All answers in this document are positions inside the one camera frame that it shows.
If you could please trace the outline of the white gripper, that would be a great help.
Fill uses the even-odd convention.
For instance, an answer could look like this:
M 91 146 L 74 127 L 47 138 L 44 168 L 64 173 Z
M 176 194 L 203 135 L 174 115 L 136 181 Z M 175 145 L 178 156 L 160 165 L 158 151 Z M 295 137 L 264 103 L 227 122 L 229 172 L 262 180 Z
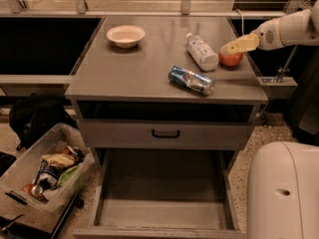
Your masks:
M 260 50 L 271 51 L 281 49 L 284 44 L 280 36 L 280 18 L 268 20 L 259 25 L 251 34 L 243 35 L 234 41 L 223 45 L 220 49 L 222 55 L 231 55 Z

